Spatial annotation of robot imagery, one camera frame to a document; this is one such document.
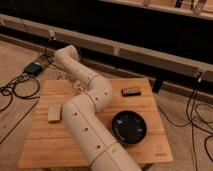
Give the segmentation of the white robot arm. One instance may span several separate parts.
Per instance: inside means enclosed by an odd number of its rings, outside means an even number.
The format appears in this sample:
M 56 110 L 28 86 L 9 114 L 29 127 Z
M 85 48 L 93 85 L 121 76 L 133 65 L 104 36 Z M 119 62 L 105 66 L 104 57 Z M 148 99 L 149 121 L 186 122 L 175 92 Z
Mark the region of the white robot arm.
M 138 164 L 112 136 L 97 114 L 112 101 L 108 79 L 79 62 L 76 48 L 69 45 L 54 56 L 88 90 L 69 99 L 62 116 L 92 171 L 141 171 Z

